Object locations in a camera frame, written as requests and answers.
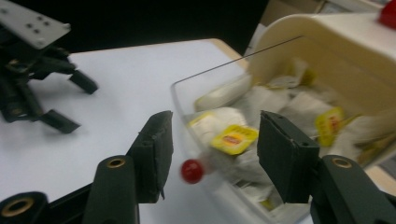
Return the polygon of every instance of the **red ball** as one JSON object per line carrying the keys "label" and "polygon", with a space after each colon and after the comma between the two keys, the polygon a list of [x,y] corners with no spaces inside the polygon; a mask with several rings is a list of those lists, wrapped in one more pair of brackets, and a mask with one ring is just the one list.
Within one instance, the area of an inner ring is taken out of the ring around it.
{"label": "red ball", "polygon": [[388,27],[396,29],[396,0],[390,1],[382,8],[379,21]]}
{"label": "red ball", "polygon": [[198,183],[204,176],[204,167],[198,160],[186,160],[181,165],[181,177],[189,184]]}

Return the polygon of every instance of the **white table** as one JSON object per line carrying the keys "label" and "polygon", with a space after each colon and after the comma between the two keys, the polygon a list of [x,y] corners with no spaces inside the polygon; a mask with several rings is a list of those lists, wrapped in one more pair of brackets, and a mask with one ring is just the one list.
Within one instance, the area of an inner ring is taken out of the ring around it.
{"label": "white table", "polygon": [[237,57],[218,40],[72,55],[72,62],[98,83],[93,95],[83,93],[63,75],[30,84],[46,110],[53,108],[81,127],[61,134],[41,122],[1,120],[0,201],[26,191],[45,192],[54,201],[91,183],[101,160],[124,155],[151,115],[172,110],[175,153],[166,199],[141,204],[141,223],[227,223],[199,185],[186,185],[179,177],[186,157],[170,87]]}

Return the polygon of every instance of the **dark background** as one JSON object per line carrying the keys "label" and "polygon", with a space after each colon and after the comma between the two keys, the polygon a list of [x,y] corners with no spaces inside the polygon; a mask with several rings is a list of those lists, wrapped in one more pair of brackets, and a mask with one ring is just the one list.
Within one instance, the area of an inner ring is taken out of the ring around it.
{"label": "dark background", "polygon": [[72,31],[58,46],[71,52],[218,38],[243,54],[268,0],[12,0]]}

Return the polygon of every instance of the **screw hole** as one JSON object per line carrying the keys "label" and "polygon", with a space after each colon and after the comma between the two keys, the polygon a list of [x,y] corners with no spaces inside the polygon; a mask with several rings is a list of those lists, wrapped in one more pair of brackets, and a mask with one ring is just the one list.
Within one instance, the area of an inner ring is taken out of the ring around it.
{"label": "screw hole", "polygon": [[7,204],[1,211],[3,217],[15,217],[24,213],[32,207],[34,200],[32,198],[21,198]]}
{"label": "screw hole", "polygon": [[352,164],[349,161],[340,158],[333,158],[332,163],[341,168],[351,168]]}
{"label": "screw hole", "polygon": [[116,158],[114,160],[111,160],[107,163],[108,168],[117,168],[121,167],[123,164],[125,164],[125,159],[121,158]]}

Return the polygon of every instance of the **lipton logo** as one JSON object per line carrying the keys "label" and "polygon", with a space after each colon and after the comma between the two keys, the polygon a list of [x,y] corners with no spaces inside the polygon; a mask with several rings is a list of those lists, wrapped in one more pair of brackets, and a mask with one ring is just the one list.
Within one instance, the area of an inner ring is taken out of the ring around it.
{"label": "lipton logo", "polygon": [[227,134],[222,138],[224,144],[227,146],[236,146],[242,142],[242,136],[239,134]]}

